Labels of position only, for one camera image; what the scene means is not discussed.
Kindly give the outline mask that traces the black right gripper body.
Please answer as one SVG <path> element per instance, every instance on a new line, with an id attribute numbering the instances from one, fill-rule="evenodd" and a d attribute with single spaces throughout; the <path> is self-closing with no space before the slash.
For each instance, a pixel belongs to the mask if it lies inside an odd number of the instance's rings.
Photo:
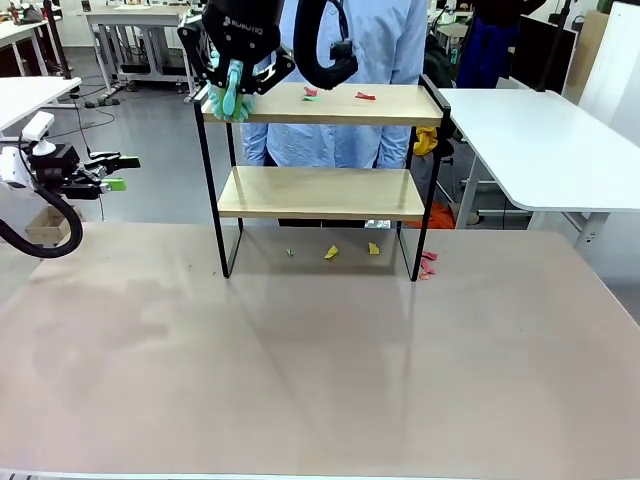
<path id="1" fill-rule="evenodd" d="M 282 1 L 208 1 L 202 24 L 222 58 L 257 64 L 281 43 Z"/>

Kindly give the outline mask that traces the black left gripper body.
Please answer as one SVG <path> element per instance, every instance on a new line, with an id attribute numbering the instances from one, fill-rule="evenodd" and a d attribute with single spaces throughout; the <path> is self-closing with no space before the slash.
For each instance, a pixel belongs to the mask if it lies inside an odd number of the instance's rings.
<path id="1" fill-rule="evenodd" d="M 82 170 L 80 157 L 71 144 L 57 144 L 51 153 L 30 154 L 36 182 L 51 193 L 68 199 L 98 199 L 100 182 Z"/>

